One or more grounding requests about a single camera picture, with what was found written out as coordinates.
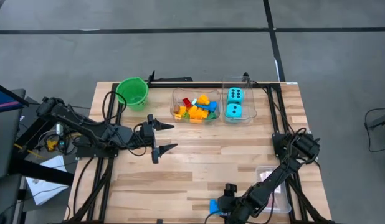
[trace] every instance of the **clear plastic box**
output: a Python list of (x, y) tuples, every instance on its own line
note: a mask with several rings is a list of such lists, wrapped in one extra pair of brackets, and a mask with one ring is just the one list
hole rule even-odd
[[(232, 118), (226, 116), (227, 96), (230, 88), (240, 88), (244, 91), (244, 100), (242, 106), (242, 116), (239, 118)], [(223, 77), (222, 81), (222, 107), (224, 114), (224, 121), (230, 124), (248, 124), (252, 118), (256, 117), (254, 92), (252, 90), (252, 82), (249, 77)]]
[[(277, 166), (258, 166), (256, 167), (257, 182), (263, 182)], [(272, 209), (272, 196), (270, 195), (269, 203), (263, 212), (270, 212)], [(291, 205), (287, 200), (287, 190), (285, 189), (285, 182), (282, 182), (280, 186), (274, 192), (274, 213), (288, 213), (291, 210)]]
[[(187, 98), (191, 103), (194, 99), (198, 99), (202, 94), (205, 94), (209, 101), (216, 101), (217, 102), (217, 108), (214, 111), (214, 114), (216, 115), (216, 119), (203, 119), (203, 120), (197, 120), (197, 119), (185, 119), (185, 118), (179, 118), (173, 113), (173, 108), (175, 105), (184, 106), (183, 99)], [(185, 123), (192, 123), (196, 124), (201, 121), (201, 124), (211, 124), (214, 121), (217, 121), (220, 117), (220, 93), (216, 90), (211, 91), (205, 91), (205, 90), (184, 90), (182, 88), (176, 88), (173, 90), (172, 94), (172, 103), (170, 106), (170, 113), (173, 116), (175, 122), (185, 122)]]

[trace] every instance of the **wooden tabletop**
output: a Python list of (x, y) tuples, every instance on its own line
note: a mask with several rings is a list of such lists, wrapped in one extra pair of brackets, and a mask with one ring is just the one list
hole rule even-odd
[[(103, 97), (111, 90), (112, 84), (97, 83), (90, 110), (91, 119), (103, 120)], [(281, 83), (281, 87), (288, 122), (295, 130), (308, 128), (298, 85)], [(173, 129), (156, 132), (156, 139), (158, 144), (179, 145), (164, 154), (159, 164), (152, 163), (151, 149), (142, 157), (128, 151), (119, 153), (113, 166), (105, 223), (155, 223), (157, 218), (165, 223), (203, 223), (209, 214), (209, 200), (223, 194), (226, 182), (237, 184), (238, 195), (241, 195), (256, 181), (257, 166), (279, 165), (271, 141), (273, 126), (269, 101), (262, 89), (254, 89), (257, 116), (248, 126), (228, 125), (221, 118), (212, 125), (175, 123), (169, 112), (173, 90), (150, 88), (148, 104), (143, 111), (126, 109), (122, 114), (121, 124), (124, 126), (133, 127), (145, 121), (148, 114), (175, 125)], [(71, 209), (76, 182), (87, 161), (84, 158), (78, 163), (69, 198)], [(83, 175), (77, 208), (82, 206), (92, 190), (96, 164), (97, 159), (94, 159)], [(299, 173), (302, 189), (310, 202), (320, 214), (330, 219), (318, 167), (314, 164), (303, 166)], [(98, 218), (100, 202), (101, 195), (96, 203), (95, 218)], [(297, 205), (294, 204), (294, 208), (299, 218)], [(268, 213), (261, 213), (250, 221), (264, 222), (268, 216)], [(287, 214), (275, 213), (271, 219), (271, 223), (288, 222)], [(223, 221), (213, 216), (208, 223)]]

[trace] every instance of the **cyan die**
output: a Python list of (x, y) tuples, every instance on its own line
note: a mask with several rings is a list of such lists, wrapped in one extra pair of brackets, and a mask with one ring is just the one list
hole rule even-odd
[(237, 103), (230, 103), (227, 105), (226, 117), (240, 118), (242, 116), (242, 107)]
[(227, 104), (236, 103), (238, 105), (242, 104), (244, 100), (244, 91), (240, 88), (230, 88), (229, 94), (227, 96)]

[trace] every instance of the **green cup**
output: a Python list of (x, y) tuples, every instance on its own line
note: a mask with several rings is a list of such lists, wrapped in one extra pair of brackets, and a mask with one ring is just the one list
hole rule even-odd
[[(123, 96), (127, 107), (132, 110), (142, 110), (147, 104), (148, 85), (141, 78), (128, 78), (119, 83), (116, 92)], [(119, 103), (125, 104), (123, 99), (116, 95)]]

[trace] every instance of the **monitor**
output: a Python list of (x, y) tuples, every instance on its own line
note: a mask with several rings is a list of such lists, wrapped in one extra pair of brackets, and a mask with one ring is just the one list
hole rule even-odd
[(0, 85), (0, 112), (29, 106), (29, 103)]

